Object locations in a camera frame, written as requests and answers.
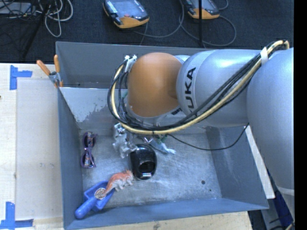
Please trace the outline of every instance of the metal stand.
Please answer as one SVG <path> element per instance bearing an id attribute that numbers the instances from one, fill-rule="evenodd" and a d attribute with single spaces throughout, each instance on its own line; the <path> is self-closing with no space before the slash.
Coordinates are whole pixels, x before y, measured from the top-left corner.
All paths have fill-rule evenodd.
<path id="1" fill-rule="evenodd" d="M 46 14 L 47 14 L 47 11 L 48 11 L 48 9 L 49 9 L 49 5 L 51 4 L 51 2 L 52 2 L 52 0 L 47 0 L 47 3 L 46 3 L 46 5 L 45 5 L 45 7 L 44 7 L 44 10 L 43 10 L 43 12 L 42 12 L 42 22 L 44 22 L 44 17 L 45 17 Z M 31 47 L 31 45 L 32 45 L 32 43 L 33 43 L 33 40 L 34 40 L 34 38 L 35 38 L 37 32 L 38 32 L 39 26 L 41 25 L 40 22 L 41 22 L 41 21 L 38 20 L 37 24 L 35 25 L 35 30 L 33 31 L 33 34 L 31 35 L 31 37 L 30 37 L 30 39 L 28 40 L 26 46 L 24 47 L 24 52 L 23 52 L 23 54 L 22 54 L 22 56 L 21 56 L 21 59 L 20 59 L 20 61 L 22 61 L 22 62 L 25 61 L 25 57 L 26 57 L 26 55 L 28 54 L 28 51 L 29 51 L 29 49 L 30 49 L 30 47 Z"/>
<path id="2" fill-rule="evenodd" d="M 199 19 L 200 19 L 200 23 L 199 23 L 199 34 L 200 34 L 200 40 L 199 40 L 199 44 L 200 46 L 203 46 L 202 43 L 202 5 L 201 5 L 201 0 L 198 0 L 198 11 L 199 11 Z"/>

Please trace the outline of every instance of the orange toy dinosaur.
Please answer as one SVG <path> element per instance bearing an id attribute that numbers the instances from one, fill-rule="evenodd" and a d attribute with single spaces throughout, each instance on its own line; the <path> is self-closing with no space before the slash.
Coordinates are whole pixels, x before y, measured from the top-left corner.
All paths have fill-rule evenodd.
<path id="1" fill-rule="evenodd" d="M 105 197 L 113 188 L 115 188 L 116 191 L 119 191 L 124 189 L 124 187 L 127 185 L 132 185 L 133 180 L 134 177 L 130 170 L 112 175 L 106 185 L 106 190 L 101 194 L 101 198 Z"/>

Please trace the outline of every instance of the gray bin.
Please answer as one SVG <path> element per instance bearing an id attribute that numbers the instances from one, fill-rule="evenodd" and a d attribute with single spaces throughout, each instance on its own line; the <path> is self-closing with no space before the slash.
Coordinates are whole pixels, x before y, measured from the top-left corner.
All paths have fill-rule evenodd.
<path id="1" fill-rule="evenodd" d="M 231 148 L 198 150 L 168 137 L 165 141 L 176 154 L 156 151 L 157 170 L 147 181 L 115 192 L 99 212 L 76 219 L 75 210 L 83 194 L 94 184 L 129 167 L 112 147 L 116 122 L 106 105 L 106 93 L 114 69 L 126 55 L 165 52 L 193 55 L 204 49 L 154 46 L 123 46 L 56 42 L 64 87 L 58 91 L 59 145 L 64 228 L 83 229 L 268 209 L 260 176 L 244 134 Z M 232 144 L 244 127 L 202 127 L 201 122 L 176 135 L 203 148 Z M 96 168 L 80 166 L 82 135 L 97 134 L 93 148 Z"/>

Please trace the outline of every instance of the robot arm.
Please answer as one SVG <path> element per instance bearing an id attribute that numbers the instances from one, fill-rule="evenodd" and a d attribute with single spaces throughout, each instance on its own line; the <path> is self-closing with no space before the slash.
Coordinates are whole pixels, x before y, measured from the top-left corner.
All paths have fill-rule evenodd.
<path id="1" fill-rule="evenodd" d="M 190 57 L 152 53 L 137 59 L 130 72 L 123 71 L 124 65 L 110 87 L 109 107 L 127 131 L 153 136 L 200 121 L 213 127 L 249 123 L 295 218 L 293 48 L 287 41 L 272 43 L 261 52 L 219 49 Z M 126 102 L 119 98 L 117 108 L 115 85 L 127 77 L 128 97 Z"/>

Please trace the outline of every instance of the purple sunglasses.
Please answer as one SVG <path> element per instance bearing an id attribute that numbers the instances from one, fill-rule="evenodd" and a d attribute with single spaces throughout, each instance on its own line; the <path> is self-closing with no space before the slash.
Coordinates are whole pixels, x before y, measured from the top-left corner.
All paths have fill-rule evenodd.
<path id="1" fill-rule="evenodd" d="M 94 157 L 92 155 L 92 149 L 96 143 L 96 136 L 93 132 L 85 132 L 83 134 L 82 142 L 84 146 L 84 153 L 81 155 L 81 166 L 83 168 L 96 167 Z"/>

